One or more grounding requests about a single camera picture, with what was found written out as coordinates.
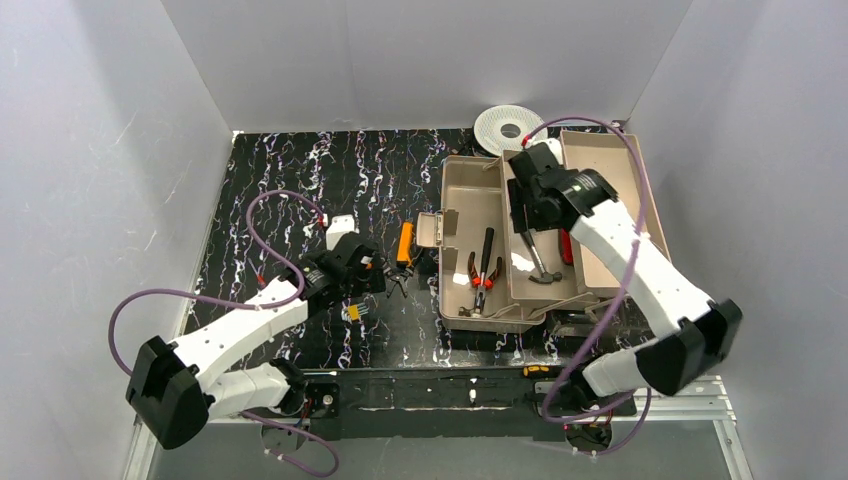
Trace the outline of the orange handle pliers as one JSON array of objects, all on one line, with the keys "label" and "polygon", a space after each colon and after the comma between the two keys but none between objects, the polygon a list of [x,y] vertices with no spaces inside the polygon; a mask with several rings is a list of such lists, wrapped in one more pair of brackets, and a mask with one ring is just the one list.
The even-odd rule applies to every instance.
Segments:
[{"label": "orange handle pliers", "polygon": [[408,296],[408,280],[414,273],[413,240],[414,224],[411,221],[406,221],[401,226],[394,266],[389,266],[386,270],[387,284],[389,285],[388,298],[392,296],[396,289],[400,290],[404,298]]}]

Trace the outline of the black handle hammer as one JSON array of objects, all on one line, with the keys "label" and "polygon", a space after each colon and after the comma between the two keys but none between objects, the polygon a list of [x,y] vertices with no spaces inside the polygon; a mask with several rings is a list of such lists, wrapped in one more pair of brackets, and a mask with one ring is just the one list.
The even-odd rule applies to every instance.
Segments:
[{"label": "black handle hammer", "polygon": [[532,233],[530,231],[521,232],[520,237],[526,245],[537,271],[536,275],[529,276],[529,280],[539,285],[550,285],[555,282],[560,282],[563,279],[563,275],[560,272],[552,273],[546,268],[539,250],[536,247]]},{"label": "black handle hammer", "polygon": [[[484,234],[482,253],[480,255],[479,269],[480,273],[490,264],[491,252],[494,242],[495,230],[492,227],[487,227]],[[475,288],[474,299],[470,308],[461,307],[459,314],[464,317],[481,317],[485,305],[487,291],[483,286]]]}]

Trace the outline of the beige plastic tool box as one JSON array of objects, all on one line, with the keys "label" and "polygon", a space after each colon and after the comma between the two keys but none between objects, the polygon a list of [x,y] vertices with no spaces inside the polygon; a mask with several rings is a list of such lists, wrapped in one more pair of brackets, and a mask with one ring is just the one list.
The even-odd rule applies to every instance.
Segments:
[{"label": "beige plastic tool box", "polygon": [[[560,257],[559,234],[535,231],[532,236],[545,266],[563,279],[550,285],[529,280],[536,273],[522,238],[513,230],[507,181],[513,174],[505,151],[497,159],[449,157],[443,167],[440,210],[422,211],[416,221],[415,242],[438,252],[438,313],[451,330],[523,333],[544,322],[553,310],[578,310],[600,314],[602,302],[613,297],[618,282],[587,248],[574,247],[574,264]],[[495,230],[492,265],[498,257],[503,271],[486,295],[481,317],[464,317],[461,307],[472,306],[474,289],[467,259],[481,253],[487,227]]]}]

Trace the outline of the red needle nose pliers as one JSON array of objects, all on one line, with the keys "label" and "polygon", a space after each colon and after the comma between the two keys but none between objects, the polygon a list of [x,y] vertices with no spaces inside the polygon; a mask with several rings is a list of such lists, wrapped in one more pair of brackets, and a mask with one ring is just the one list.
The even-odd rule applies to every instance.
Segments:
[{"label": "red needle nose pliers", "polygon": [[474,288],[483,286],[486,291],[490,291],[503,271],[504,261],[502,257],[498,257],[494,267],[488,266],[483,273],[480,273],[476,268],[476,253],[471,252],[467,259],[468,276],[471,285]]}]

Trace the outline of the red utility knife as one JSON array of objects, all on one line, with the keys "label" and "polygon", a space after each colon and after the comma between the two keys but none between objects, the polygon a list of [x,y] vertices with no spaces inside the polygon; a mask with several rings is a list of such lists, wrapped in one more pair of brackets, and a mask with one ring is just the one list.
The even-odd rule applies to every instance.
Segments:
[{"label": "red utility knife", "polygon": [[559,250],[562,262],[565,265],[572,266],[574,264],[574,256],[571,237],[564,229],[559,230]]}]

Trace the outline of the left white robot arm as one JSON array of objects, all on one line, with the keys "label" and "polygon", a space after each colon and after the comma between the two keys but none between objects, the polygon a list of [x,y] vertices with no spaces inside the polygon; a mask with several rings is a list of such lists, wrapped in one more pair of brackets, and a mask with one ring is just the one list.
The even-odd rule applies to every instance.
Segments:
[{"label": "left white robot arm", "polygon": [[331,249],[308,253],[237,308],[170,341],[146,341],[134,362],[126,399],[166,450],[195,437],[212,419],[281,407],[305,379],[287,360],[233,370],[237,360],[281,332],[335,305],[385,289],[378,244],[357,232]]}]

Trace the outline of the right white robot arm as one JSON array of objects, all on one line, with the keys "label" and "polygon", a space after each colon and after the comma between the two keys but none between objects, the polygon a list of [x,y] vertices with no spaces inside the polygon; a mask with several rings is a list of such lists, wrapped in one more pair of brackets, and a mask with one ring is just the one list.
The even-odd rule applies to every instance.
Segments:
[{"label": "right white robot arm", "polygon": [[671,396],[728,356],[743,314],[684,277],[638,231],[617,191],[593,169],[566,169],[546,144],[509,159],[513,192],[535,230],[565,230],[597,257],[648,321],[653,339],[605,354],[570,377],[588,399],[650,387]]}]

